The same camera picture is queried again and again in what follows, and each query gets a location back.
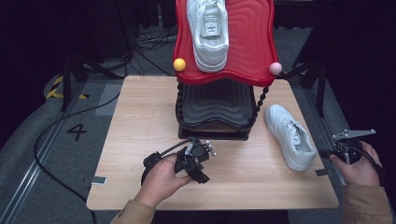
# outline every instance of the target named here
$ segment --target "shoe sole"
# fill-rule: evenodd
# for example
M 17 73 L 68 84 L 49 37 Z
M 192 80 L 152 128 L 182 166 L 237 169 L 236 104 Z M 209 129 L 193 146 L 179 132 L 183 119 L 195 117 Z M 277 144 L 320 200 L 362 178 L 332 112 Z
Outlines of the shoe sole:
M 281 141 L 276 134 L 275 129 L 271 126 L 271 123 L 269 121 L 268 118 L 268 111 L 270 110 L 271 107 L 268 107 L 267 110 L 265 111 L 265 116 L 264 116 L 264 120 L 265 123 L 267 125 L 268 130 L 270 131 L 270 133 L 276 138 L 277 142 L 280 144 L 280 148 L 282 150 L 282 156 L 283 156 L 283 160 L 285 161 L 285 163 L 289 166 L 289 168 L 291 170 L 295 170 L 295 171 L 304 171 L 306 169 L 308 169 L 308 166 L 302 166 L 297 164 L 296 162 L 294 162 L 291 157 L 288 155 L 287 151 L 286 151 L 286 147 L 283 144 L 283 141 Z

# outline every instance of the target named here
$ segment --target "white sneaker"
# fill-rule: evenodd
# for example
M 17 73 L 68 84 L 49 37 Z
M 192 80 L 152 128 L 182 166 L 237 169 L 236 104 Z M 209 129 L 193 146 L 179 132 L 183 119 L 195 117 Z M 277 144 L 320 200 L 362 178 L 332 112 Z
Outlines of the white sneaker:
M 301 124 L 281 105 L 271 105 L 265 112 L 265 123 L 282 148 L 283 158 L 290 169 L 304 171 L 317 151 Z
M 188 0 L 187 15 L 197 67 L 207 73 L 220 71 L 229 48 L 224 0 Z

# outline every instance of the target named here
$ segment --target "beige sleeve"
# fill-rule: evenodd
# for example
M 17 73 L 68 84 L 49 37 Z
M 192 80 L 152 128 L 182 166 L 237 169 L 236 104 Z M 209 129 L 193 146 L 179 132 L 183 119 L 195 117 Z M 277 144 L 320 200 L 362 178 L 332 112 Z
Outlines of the beige sleeve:
M 343 186 L 343 223 L 392 223 L 387 193 L 377 186 Z
M 110 224 L 150 224 L 155 207 L 129 200 L 125 207 L 111 220 Z

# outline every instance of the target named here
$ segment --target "hand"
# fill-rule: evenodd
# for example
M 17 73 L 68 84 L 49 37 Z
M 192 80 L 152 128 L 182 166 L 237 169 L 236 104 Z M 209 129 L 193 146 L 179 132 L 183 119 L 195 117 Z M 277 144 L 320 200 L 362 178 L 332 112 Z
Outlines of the hand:
M 134 199 L 140 203 L 157 206 L 162 200 L 172 196 L 178 189 L 192 181 L 191 177 L 177 177 L 175 174 L 176 155 L 166 157 L 148 172 L 142 188 Z
M 378 155 L 371 145 L 361 141 L 361 148 L 382 167 Z M 348 185 L 379 186 L 378 174 L 373 165 L 365 157 L 361 156 L 361 159 L 353 164 L 346 164 L 334 155 L 330 156 L 330 160 L 340 170 Z

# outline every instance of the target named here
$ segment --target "cable on floor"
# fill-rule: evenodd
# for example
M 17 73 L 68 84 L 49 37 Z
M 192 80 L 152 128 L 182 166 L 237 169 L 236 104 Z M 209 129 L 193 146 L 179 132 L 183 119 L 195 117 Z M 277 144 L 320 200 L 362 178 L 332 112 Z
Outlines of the cable on floor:
M 35 152 L 34 152 L 34 153 L 35 153 L 35 162 L 37 163 L 37 165 L 38 165 L 38 166 L 41 168 L 41 170 L 44 171 L 49 177 L 51 177 L 53 180 L 55 180 L 55 181 L 56 181 L 58 184 L 60 184 L 63 188 L 65 188 L 65 189 L 71 191 L 73 194 L 75 194 L 76 196 L 78 196 L 84 203 L 87 202 L 87 199 L 84 198 L 84 196 L 82 196 L 81 194 L 79 194 L 78 192 L 76 192 L 76 191 L 75 191 L 74 189 L 72 189 L 71 187 L 67 186 L 64 182 L 62 182 L 60 179 L 58 179 L 53 173 L 51 173 L 49 170 L 47 170 L 47 168 L 44 166 L 44 164 L 41 163 L 40 159 L 38 158 L 38 145 L 39 145 L 39 141 L 40 141 L 40 139 L 44 136 L 44 134 L 45 134 L 53 125 L 57 124 L 58 122 L 60 122 L 60 121 L 62 121 L 62 120 L 65 120 L 65 119 L 68 119 L 68 118 L 70 118 L 70 117 L 73 117 L 73 116 L 75 116 L 75 115 L 82 114 L 82 113 L 84 113 L 84 112 L 87 112 L 87 111 L 90 111 L 90 110 L 94 110 L 94 109 L 96 109 L 96 108 L 99 108 L 99 107 L 108 105 L 108 104 L 110 104 L 111 102 L 113 102 L 114 100 L 116 100 L 119 96 L 120 96 L 120 93 L 118 93 L 113 99 L 111 99 L 110 101 L 108 101 L 108 102 L 106 102 L 106 103 L 104 103 L 104 104 L 102 104 L 102 105 L 98 105 L 98 106 L 94 106 L 94 107 L 91 107 L 91 108 L 88 108 L 88 109 L 85 109 L 85 110 L 81 110 L 81 111 L 72 113 L 72 114 L 70 114 L 70 115 L 64 116 L 64 117 L 62 117 L 62 118 L 60 118 L 60 119 L 57 119 L 57 120 L 53 121 L 53 122 L 47 127 L 47 129 L 45 129 L 45 130 L 37 137 L 37 139 L 35 140 Z M 96 224 L 96 223 L 97 223 L 97 221 L 96 221 L 96 214 L 94 213 L 94 211 L 92 211 L 92 210 L 90 210 L 90 211 L 91 211 L 91 216 L 92 216 L 92 223 L 93 223 L 93 224 Z

